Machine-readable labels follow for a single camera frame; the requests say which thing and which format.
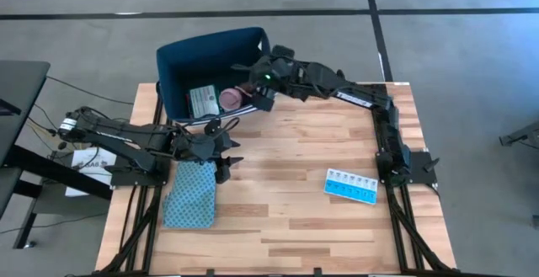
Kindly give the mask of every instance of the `pink cup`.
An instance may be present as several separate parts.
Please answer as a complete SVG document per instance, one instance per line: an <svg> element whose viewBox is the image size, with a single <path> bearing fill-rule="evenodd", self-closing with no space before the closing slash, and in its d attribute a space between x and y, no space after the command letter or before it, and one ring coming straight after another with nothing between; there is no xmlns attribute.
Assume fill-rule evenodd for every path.
<svg viewBox="0 0 539 277"><path fill-rule="evenodd" d="M219 105L225 110L230 111L242 107L242 93L235 88L227 88L219 95Z"/></svg>

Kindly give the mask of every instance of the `paper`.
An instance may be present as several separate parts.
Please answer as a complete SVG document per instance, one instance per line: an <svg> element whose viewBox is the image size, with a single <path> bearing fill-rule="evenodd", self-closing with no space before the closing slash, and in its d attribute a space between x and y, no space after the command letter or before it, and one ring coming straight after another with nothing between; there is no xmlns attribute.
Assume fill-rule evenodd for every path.
<svg viewBox="0 0 539 277"><path fill-rule="evenodd" d="M193 118L220 114L216 89L212 85L191 89L189 91L189 101L191 103Z"/></svg>
<svg viewBox="0 0 539 277"><path fill-rule="evenodd" d="M107 172L104 167L114 165L116 161L116 155L99 148L99 152L95 158L96 147L90 147L85 150L76 150L73 153L72 167L81 167L78 172L83 173L99 182L110 185L111 173ZM66 188L67 197L76 197L87 195L78 189Z"/></svg>

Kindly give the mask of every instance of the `black desk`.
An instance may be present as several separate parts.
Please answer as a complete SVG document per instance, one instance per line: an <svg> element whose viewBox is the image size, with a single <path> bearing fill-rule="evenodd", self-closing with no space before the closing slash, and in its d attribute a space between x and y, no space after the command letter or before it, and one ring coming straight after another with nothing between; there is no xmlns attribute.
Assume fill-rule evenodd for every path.
<svg viewBox="0 0 539 277"><path fill-rule="evenodd" d="M40 94L50 66L43 61L0 61L0 99L20 110L18 114L0 116L0 162L3 164L0 168L0 217L12 193L28 196L34 201L41 193L41 185L19 179L23 170L105 200L112 197L108 185L14 144ZM22 248L26 243L36 217L34 204L24 220L15 248Z"/></svg>

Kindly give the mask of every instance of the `floor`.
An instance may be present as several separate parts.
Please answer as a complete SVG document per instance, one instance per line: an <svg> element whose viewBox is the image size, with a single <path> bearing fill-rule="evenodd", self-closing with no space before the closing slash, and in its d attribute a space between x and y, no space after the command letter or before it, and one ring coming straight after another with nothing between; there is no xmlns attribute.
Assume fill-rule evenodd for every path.
<svg viewBox="0 0 539 277"><path fill-rule="evenodd" d="M534 8L539 0L376 0L378 9ZM6 14L367 10L367 0L0 0ZM498 136L539 116L539 15L536 13L380 16L389 61L386 79L411 82L436 167L451 244L466 272L535 276L539 270L537 150L501 147ZM49 75L131 101L136 85L155 82L155 50L169 42L225 29L262 26L273 44L341 68L351 80L383 81L371 16L262 16L155 19L0 20L0 59L42 60ZM83 104L114 117L130 109L47 82L37 102L59 123ZM33 111L38 121L46 119ZM28 129L18 144L49 151ZM13 197L0 231L18 227L29 201ZM106 209L89 206L80 216ZM45 225L79 216L38 216ZM16 232L0 235L2 276L88 274L104 216L34 229L38 245L12 250Z"/></svg>

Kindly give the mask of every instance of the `small box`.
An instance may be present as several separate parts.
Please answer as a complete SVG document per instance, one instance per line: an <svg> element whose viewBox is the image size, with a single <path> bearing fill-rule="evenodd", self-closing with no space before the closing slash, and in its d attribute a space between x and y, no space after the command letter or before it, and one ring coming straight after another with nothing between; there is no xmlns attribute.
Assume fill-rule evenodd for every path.
<svg viewBox="0 0 539 277"><path fill-rule="evenodd" d="M378 180L330 168L326 173L323 191L327 194L375 205Z"/></svg>

